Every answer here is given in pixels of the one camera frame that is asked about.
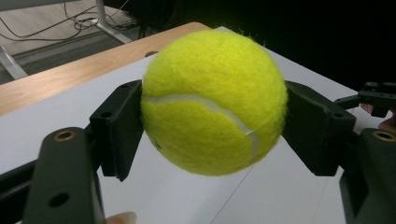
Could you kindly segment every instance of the cable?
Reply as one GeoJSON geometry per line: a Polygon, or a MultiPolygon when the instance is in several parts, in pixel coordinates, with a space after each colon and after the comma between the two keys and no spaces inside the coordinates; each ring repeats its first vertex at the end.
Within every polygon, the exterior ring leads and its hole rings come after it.
{"type": "Polygon", "coordinates": [[[122,6],[115,12],[113,13],[113,15],[110,16],[111,19],[113,19],[113,16],[116,15],[123,7],[125,7],[125,5],[129,2],[129,0],[126,0],[124,2],[124,4],[122,4],[122,6]]]}
{"type": "MultiPolygon", "coordinates": [[[[89,11],[89,10],[91,10],[91,9],[93,9],[93,8],[94,8],[94,7],[90,7],[90,8],[88,8],[88,9],[85,9],[84,11],[78,13],[77,15],[75,15],[75,16],[73,16],[73,17],[71,17],[71,18],[68,18],[68,17],[67,17],[66,20],[59,21],[59,22],[57,22],[57,23],[55,23],[55,24],[53,24],[53,25],[51,25],[51,26],[49,26],[49,27],[47,27],[47,28],[44,28],[44,29],[42,29],[42,30],[40,30],[40,31],[37,31],[37,32],[34,32],[34,33],[30,34],[30,35],[16,35],[16,34],[7,26],[7,24],[3,21],[3,19],[2,19],[1,17],[0,17],[0,21],[6,26],[6,28],[7,28],[13,35],[15,35],[16,37],[19,37],[19,38],[25,38],[25,37],[30,37],[30,36],[33,36],[33,35],[37,35],[37,34],[39,34],[39,33],[42,33],[42,32],[44,32],[44,31],[47,31],[48,29],[53,28],[53,27],[55,27],[55,26],[57,26],[57,25],[59,25],[59,24],[65,22],[65,21],[70,21],[70,20],[74,19],[75,17],[77,17],[77,16],[79,16],[79,15],[82,15],[82,14],[86,13],[87,11],[89,11]]],[[[13,39],[13,38],[7,37],[7,36],[2,35],[2,34],[0,34],[0,36],[2,36],[2,37],[5,38],[5,39],[12,40],[12,41],[37,41],[37,40],[38,40],[38,41],[63,41],[63,40],[67,40],[67,39],[70,39],[70,38],[73,38],[73,37],[79,35],[79,33],[81,33],[81,30],[83,30],[83,29],[81,29],[81,26],[80,26],[80,29],[78,29],[78,32],[77,32],[76,34],[71,35],[71,36],[66,37],[66,38],[59,38],[59,39],[45,39],[45,38],[13,39]]]]}
{"type": "MultiPolygon", "coordinates": [[[[127,21],[127,22],[125,22],[123,24],[118,24],[112,18],[117,12],[122,10],[122,8],[126,5],[126,3],[128,3],[128,1],[129,0],[125,1],[125,3],[115,13],[113,13],[111,16],[106,14],[106,22],[114,30],[126,31],[126,30],[129,30],[131,28],[135,28],[135,27],[139,26],[139,24],[137,24],[134,20],[127,21]]],[[[66,16],[66,18],[69,18],[69,15],[67,14],[66,3],[63,4],[63,9],[64,9],[64,15],[66,16]]],[[[85,15],[86,14],[97,14],[97,12],[85,12],[83,14],[85,14],[85,15]]],[[[92,23],[92,20],[94,20],[94,19],[97,19],[97,18],[88,18],[88,19],[78,20],[78,18],[75,17],[74,19],[71,19],[71,20],[75,22],[75,28],[76,28],[76,25],[78,23],[78,25],[81,25],[81,28],[83,27],[83,29],[85,30],[85,29],[91,28],[91,27],[93,27],[93,26],[95,26],[97,24],[97,22],[96,23],[92,23]]]]}

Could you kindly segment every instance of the finger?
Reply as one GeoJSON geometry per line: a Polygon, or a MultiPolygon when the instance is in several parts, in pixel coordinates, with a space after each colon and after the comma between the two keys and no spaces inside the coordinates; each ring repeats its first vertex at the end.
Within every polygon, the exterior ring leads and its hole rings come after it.
{"type": "Polygon", "coordinates": [[[136,213],[126,212],[117,214],[106,219],[106,224],[135,224],[136,223],[136,213]]]}
{"type": "Polygon", "coordinates": [[[361,108],[369,114],[371,114],[374,109],[374,107],[372,105],[366,105],[366,104],[361,104],[361,108]]]}
{"type": "Polygon", "coordinates": [[[380,123],[378,128],[390,133],[396,133],[396,115],[393,115],[392,118],[380,123]]]}

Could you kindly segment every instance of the fuzzy felt surface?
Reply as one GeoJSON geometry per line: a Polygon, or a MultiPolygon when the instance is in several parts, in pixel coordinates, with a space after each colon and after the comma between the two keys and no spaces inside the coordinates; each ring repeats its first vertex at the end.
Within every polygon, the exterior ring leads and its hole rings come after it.
{"type": "Polygon", "coordinates": [[[268,53],[226,31],[181,37],[143,77],[148,137],[170,162],[199,175],[227,175],[261,160],[282,132],[286,103],[268,53]]]}

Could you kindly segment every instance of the black background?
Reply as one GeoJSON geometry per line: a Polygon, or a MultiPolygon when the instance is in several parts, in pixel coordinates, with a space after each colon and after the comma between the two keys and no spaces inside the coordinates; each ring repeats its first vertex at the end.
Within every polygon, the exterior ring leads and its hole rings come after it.
{"type": "Polygon", "coordinates": [[[390,1],[130,2],[130,10],[151,18],[160,30],[198,21],[243,31],[268,49],[356,91],[366,81],[396,81],[396,12],[390,1]]]}

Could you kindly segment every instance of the white table surface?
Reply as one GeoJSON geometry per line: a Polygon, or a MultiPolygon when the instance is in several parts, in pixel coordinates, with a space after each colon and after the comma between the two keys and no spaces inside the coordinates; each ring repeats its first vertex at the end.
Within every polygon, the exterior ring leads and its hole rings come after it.
{"type": "MultiPolygon", "coordinates": [[[[356,94],[268,51],[286,80],[305,84],[332,101],[356,94]]],[[[35,160],[47,134],[65,127],[85,128],[91,113],[111,92],[142,78],[153,57],[0,117],[0,174],[35,160]]],[[[375,128],[382,120],[360,108],[350,112],[358,118],[356,132],[375,128]]],[[[253,167],[224,177],[205,177],[171,164],[144,134],[124,182],[98,173],[106,216],[134,211],[139,224],[345,223],[338,185],[342,170],[335,177],[314,176],[283,138],[253,167]]]]}

